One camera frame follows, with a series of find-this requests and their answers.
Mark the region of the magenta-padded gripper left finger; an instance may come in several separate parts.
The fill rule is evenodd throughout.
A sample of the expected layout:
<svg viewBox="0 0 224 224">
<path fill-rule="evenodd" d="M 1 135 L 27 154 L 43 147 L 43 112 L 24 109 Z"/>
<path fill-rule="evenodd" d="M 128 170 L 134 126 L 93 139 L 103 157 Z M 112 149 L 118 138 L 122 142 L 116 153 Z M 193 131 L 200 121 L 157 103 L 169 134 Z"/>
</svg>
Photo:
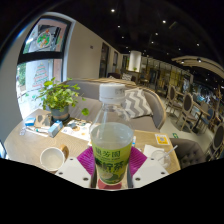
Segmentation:
<svg viewBox="0 0 224 224">
<path fill-rule="evenodd" d="M 69 157 L 56 175 L 84 188 L 95 188 L 97 172 L 91 147 L 78 157 Z"/>
</svg>

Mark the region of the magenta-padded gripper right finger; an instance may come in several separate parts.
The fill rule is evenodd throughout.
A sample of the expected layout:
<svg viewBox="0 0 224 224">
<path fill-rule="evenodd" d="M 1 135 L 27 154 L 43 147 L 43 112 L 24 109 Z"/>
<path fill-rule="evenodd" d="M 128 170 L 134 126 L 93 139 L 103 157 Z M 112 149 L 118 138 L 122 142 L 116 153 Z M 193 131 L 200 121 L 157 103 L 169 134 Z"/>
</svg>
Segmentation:
<svg viewBox="0 0 224 224">
<path fill-rule="evenodd" d="M 128 187 L 140 188 L 168 175 L 165 168 L 154 158 L 146 157 L 132 147 L 128 163 Z"/>
</svg>

